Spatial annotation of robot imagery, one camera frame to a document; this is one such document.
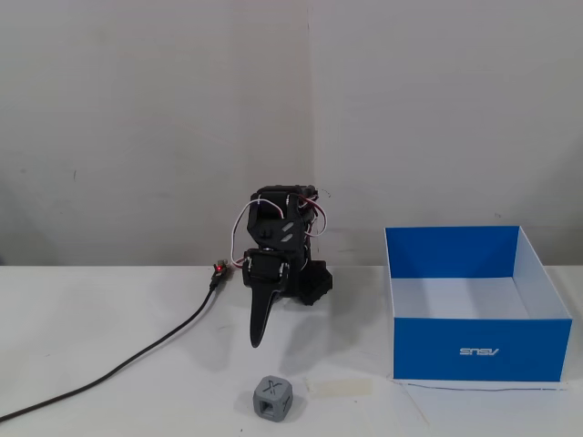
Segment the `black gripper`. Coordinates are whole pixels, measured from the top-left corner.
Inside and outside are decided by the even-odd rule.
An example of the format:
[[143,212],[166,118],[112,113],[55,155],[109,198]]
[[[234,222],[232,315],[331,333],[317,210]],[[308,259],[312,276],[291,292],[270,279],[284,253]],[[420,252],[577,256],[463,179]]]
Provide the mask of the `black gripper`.
[[251,289],[250,340],[258,348],[273,305],[292,294],[292,254],[274,249],[248,249],[242,262],[243,283]]

